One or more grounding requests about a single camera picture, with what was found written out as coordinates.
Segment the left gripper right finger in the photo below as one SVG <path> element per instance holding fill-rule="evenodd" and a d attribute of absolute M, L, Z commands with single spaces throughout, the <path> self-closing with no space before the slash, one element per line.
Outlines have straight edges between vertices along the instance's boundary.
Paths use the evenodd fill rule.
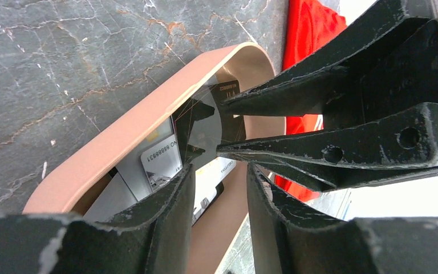
<path fill-rule="evenodd" d="M 337 219 L 253 163 L 246 184 L 257 273 L 438 273 L 438 217 Z"/>

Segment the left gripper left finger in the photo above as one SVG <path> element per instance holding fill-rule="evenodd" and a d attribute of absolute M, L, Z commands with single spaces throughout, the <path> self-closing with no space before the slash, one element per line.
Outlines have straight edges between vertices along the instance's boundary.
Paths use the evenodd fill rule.
<path fill-rule="evenodd" d="M 195 173 L 105 222 L 76 214 L 0 215 L 0 273 L 185 273 Z"/>

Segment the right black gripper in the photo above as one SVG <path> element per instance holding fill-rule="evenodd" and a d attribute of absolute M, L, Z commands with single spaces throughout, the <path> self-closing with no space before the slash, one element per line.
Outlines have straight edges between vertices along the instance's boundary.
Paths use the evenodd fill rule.
<path fill-rule="evenodd" d="M 319 50 L 221 105 L 254 116 L 323 108 L 325 128 L 344 129 L 217 147 L 313 191 L 436 176 L 438 1 L 376 1 Z"/>

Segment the pink oval tray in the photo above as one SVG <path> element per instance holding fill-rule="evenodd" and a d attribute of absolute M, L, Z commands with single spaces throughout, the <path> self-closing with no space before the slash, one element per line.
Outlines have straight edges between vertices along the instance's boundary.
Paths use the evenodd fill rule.
<path fill-rule="evenodd" d="M 253 42 L 200 54 L 50 172 L 24 213 L 70 212 L 113 166 L 176 111 L 207 80 L 236 78 L 241 91 L 273 78 L 267 52 Z M 224 180 L 225 192 L 192 227 L 187 273 L 216 273 L 248 216 L 246 164 Z"/>

